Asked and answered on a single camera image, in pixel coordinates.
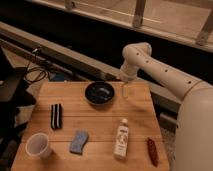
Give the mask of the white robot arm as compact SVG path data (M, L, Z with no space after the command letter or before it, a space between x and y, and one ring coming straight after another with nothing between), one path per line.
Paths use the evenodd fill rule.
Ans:
M151 57L149 43L122 50L120 78L129 82L144 70L180 101L172 171L213 171L213 85Z

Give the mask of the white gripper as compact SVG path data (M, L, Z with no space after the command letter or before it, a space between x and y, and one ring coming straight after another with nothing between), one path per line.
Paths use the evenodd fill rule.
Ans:
M123 65L120 68L119 78L124 81L121 85L121 92L122 96L125 98L125 86L126 82L130 82L134 80L137 77L138 68L130 65L127 62L124 62ZM128 85L128 97L132 98L134 95L134 88L132 87L133 84L129 83Z

